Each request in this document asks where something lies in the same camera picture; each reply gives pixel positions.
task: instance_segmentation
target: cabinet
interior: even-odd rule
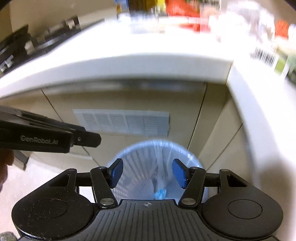
[[[208,105],[206,103],[206,96],[207,93],[205,94],[202,109]],[[221,106],[218,105],[218,103],[215,103],[215,108],[207,108],[207,113],[211,112],[213,116],[212,119],[208,120],[210,123],[200,121],[204,118],[203,115],[209,116],[209,114],[202,114],[201,110],[197,126],[189,145],[189,150],[198,157],[207,172],[219,173],[220,169],[226,168],[235,172],[245,180],[252,182],[252,165],[246,148],[248,143],[244,126],[233,99],[229,95],[226,96],[228,99],[224,105]],[[200,148],[195,149],[195,147],[199,147],[201,143],[201,140],[199,140],[199,133],[201,133],[202,136],[206,130],[206,126],[209,124],[212,126],[214,123],[213,118],[217,117],[218,114],[218,107],[222,107],[220,114],[218,115],[205,144],[199,152]]]
[[[42,90],[30,91],[0,99],[0,105],[33,112],[60,121],[59,116]],[[62,169],[77,168],[79,171],[89,171],[89,167],[97,166],[93,159],[88,156],[88,153],[80,146],[71,147],[69,154],[42,152],[34,152],[33,154],[40,162]]]
[[[72,112],[73,109],[169,112],[170,127],[167,137],[100,133],[101,144],[97,148],[86,148],[100,165],[107,165],[119,151],[127,146],[147,139],[167,139],[187,148],[198,118],[204,92],[204,86],[194,92],[186,93],[131,90],[53,94],[44,89],[44,93],[62,120],[72,124],[79,124]]]

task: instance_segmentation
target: metal screw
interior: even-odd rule
[[[184,205],[193,205],[196,203],[196,201],[193,198],[183,198],[181,203]]]
[[[114,199],[107,197],[107,198],[101,199],[100,203],[104,206],[110,206],[113,203],[115,203],[115,201],[114,201]]]

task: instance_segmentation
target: red object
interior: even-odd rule
[[[200,14],[184,0],[168,0],[166,1],[166,9],[169,16],[200,17]]]
[[[184,0],[167,0],[166,11],[169,16],[200,17],[199,12],[189,6]],[[182,24],[180,27],[190,28],[197,32],[200,31],[199,23]]]
[[[276,22],[275,36],[281,36],[284,38],[288,38],[288,30],[289,30],[289,25],[286,21],[279,20]]]

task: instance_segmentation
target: ribbed grip surface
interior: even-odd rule
[[[66,241],[228,241],[208,229],[193,210],[173,200],[123,200],[102,210],[83,231]],[[266,241],[276,241],[271,237]]]

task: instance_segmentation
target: human hand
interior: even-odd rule
[[[0,192],[7,179],[7,165],[11,166],[14,160],[13,150],[0,148]]]

